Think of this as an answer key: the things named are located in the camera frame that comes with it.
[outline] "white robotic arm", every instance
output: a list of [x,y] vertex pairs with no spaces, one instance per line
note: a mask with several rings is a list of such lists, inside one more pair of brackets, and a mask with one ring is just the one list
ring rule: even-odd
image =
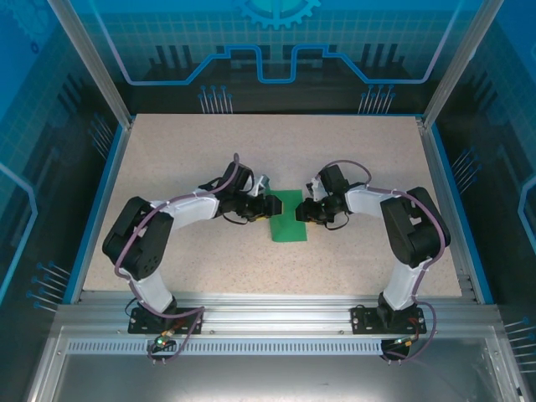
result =
[[[426,262],[440,249],[435,226],[424,211],[400,195],[381,193],[364,183],[349,184],[338,165],[325,167],[307,188],[312,198],[298,206],[297,220],[316,222],[328,228],[327,224],[333,223],[340,213],[367,214],[384,219],[396,261],[389,284],[379,296],[378,315],[384,329],[396,326],[397,317],[402,317],[400,321],[405,324],[407,313],[415,309],[413,292],[420,274]],[[428,192],[424,188],[414,188],[407,194],[418,199],[437,219],[446,245],[449,245],[449,231]]]
[[[238,172],[227,187],[215,194],[207,194],[216,182],[219,186],[229,179],[234,167],[231,163],[222,178],[200,186],[191,197],[160,209],[128,250],[119,272],[129,278],[129,283],[145,306],[165,314],[173,314],[175,309],[173,296],[166,288],[158,269],[168,237],[174,230],[228,212],[236,212],[245,223],[281,213],[281,201],[273,195],[265,195],[270,179],[266,175],[255,178],[253,172],[243,165],[239,165]],[[139,197],[128,201],[106,236],[102,248],[114,264],[144,216],[162,203],[167,202],[147,202]]]

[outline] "gear logo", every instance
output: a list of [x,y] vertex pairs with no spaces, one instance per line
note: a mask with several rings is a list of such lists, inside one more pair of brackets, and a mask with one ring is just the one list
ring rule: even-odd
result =
[[18,26],[33,42],[39,41],[49,26],[44,0],[0,0],[0,12],[10,11]]
[[320,6],[320,0],[234,0],[234,3],[242,11],[242,17],[260,23],[264,29],[290,28],[294,23],[302,23],[303,17],[311,17],[312,9]]

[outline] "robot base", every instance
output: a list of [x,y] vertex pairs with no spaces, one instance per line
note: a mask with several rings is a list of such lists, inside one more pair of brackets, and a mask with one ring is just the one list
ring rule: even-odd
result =
[[354,335],[413,335],[416,333],[415,325],[411,323],[411,318],[418,322],[419,333],[426,333],[425,318],[421,308],[409,307],[400,313],[388,327],[378,314],[378,308],[367,308],[357,306],[350,309],[350,320],[352,321],[352,332]]
[[[183,312],[189,312],[191,310],[191,308],[175,308],[173,314],[182,314]],[[197,314],[192,314],[191,316],[177,320],[167,320],[154,316],[145,308],[136,307],[133,308],[131,312],[131,319],[128,323],[128,333],[158,335],[171,327],[176,327],[175,334],[186,334],[192,326],[196,316]],[[201,322],[195,326],[195,329],[192,332],[193,335],[199,335],[201,333],[202,322],[203,316],[201,316]]]

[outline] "speckled tabletop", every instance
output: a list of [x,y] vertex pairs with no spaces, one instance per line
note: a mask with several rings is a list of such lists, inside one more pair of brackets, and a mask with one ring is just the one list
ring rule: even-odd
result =
[[[414,117],[138,115],[85,280],[85,290],[128,290],[102,241],[126,201],[168,199],[223,173],[233,153],[272,189],[302,189],[322,166],[348,158],[365,164],[376,187],[427,188],[430,173]],[[352,181],[363,179],[342,167]],[[297,295],[375,295],[394,266],[384,223],[365,215],[330,232],[307,225],[307,242],[274,243],[267,220],[224,219],[174,232],[161,264],[172,291]],[[460,296],[450,251],[430,269],[421,295]]]

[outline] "green cloth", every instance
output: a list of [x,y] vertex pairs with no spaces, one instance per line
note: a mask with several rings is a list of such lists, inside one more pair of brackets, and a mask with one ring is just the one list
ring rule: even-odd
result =
[[271,239],[278,243],[307,241],[305,222],[296,220],[296,207],[303,201],[301,190],[270,190],[283,203],[283,214],[270,218]]

